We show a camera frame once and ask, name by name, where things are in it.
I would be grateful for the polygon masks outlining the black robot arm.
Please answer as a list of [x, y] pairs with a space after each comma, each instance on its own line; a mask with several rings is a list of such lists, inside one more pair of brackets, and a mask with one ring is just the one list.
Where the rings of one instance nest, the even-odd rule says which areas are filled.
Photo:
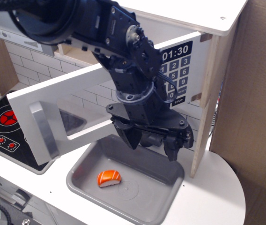
[[154, 48], [133, 12], [111, 0], [0, 0], [20, 32], [45, 45], [68, 44], [91, 51], [110, 73], [119, 102], [108, 105], [111, 121], [131, 149], [151, 135], [164, 144], [169, 161], [193, 146], [193, 132], [170, 109], [161, 72], [162, 52]]

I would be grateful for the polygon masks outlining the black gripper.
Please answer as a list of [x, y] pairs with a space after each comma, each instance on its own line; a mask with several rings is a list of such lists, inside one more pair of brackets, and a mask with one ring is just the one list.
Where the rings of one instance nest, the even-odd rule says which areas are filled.
[[109, 104], [106, 111], [111, 114], [119, 137], [133, 150], [143, 131], [163, 137], [164, 152], [170, 162], [177, 161], [182, 147], [193, 146], [193, 131], [187, 120], [159, 101], [155, 94], [141, 105], [114, 103]]

